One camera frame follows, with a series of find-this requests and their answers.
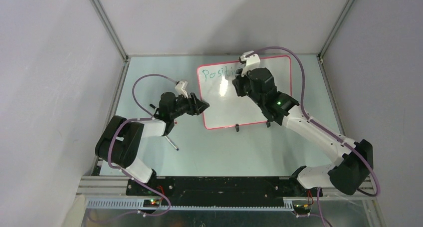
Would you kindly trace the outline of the pink framed whiteboard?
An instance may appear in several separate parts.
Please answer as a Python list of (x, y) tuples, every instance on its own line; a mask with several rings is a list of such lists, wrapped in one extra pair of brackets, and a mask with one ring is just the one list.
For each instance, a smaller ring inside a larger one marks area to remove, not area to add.
[[(262, 57), (260, 67), (270, 70), (277, 90), (292, 95), (290, 56)], [(237, 96), (232, 80), (240, 68), (243, 68), (243, 65), (239, 61), (206, 64), (198, 67), (200, 98), (210, 105), (203, 112), (206, 129), (261, 124), (267, 121), (259, 107), (249, 97)]]

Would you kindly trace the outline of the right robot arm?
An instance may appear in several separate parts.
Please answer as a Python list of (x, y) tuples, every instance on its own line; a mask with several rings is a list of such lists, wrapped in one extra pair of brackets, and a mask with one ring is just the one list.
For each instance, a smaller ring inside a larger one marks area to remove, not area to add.
[(267, 68), (247, 72), (238, 69), (232, 80), (237, 96), (249, 97), (268, 122), (284, 126), (316, 144), (331, 163), (319, 167), (300, 167), (292, 175), (291, 192), (305, 195), (310, 189), (334, 187), (353, 195), (373, 169), (373, 146), (363, 139), (357, 142), (336, 134), (308, 116), (299, 102), (277, 90), (274, 77)]

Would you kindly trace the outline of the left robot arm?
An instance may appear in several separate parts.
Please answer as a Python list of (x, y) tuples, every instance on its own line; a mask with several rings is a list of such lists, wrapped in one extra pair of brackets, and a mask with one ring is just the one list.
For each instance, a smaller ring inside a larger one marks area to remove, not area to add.
[(96, 144), (95, 155), (138, 180), (139, 190), (152, 195), (158, 188), (158, 182), (152, 178), (156, 172), (137, 156), (141, 141), (167, 136), (174, 128), (176, 118), (184, 114), (198, 116), (209, 106), (194, 93), (185, 97), (165, 92), (151, 118), (113, 116)]

